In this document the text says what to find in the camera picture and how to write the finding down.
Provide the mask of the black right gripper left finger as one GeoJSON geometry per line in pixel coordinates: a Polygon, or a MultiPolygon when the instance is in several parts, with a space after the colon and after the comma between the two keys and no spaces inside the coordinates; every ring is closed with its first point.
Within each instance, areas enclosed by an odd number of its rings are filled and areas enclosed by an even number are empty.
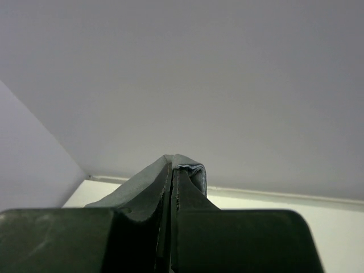
{"type": "Polygon", "coordinates": [[[129,202],[1,213],[2,272],[168,272],[172,167],[129,202]]]}

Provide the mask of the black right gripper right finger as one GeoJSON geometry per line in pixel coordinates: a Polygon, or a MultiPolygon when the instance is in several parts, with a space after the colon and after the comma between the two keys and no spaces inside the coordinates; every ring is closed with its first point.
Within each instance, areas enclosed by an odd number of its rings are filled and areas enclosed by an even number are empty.
{"type": "Polygon", "coordinates": [[[174,272],[323,272],[305,219],[287,209],[221,210],[173,173],[174,272]]]}

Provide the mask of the striped blue beige cloth placemat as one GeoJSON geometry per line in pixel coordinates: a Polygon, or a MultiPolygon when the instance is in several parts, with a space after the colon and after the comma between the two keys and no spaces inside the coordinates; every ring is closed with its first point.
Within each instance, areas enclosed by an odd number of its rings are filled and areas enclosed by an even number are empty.
{"type": "Polygon", "coordinates": [[[207,195],[207,175],[203,164],[193,159],[180,155],[163,155],[155,162],[138,172],[119,186],[111,194],[102,199],[85,205],[87,208],[106,208],[121,206],[132,200],[157,178],[162,169],[170,164],[172,170],[185,170],[191,182],[204,194],[207,195]]]}

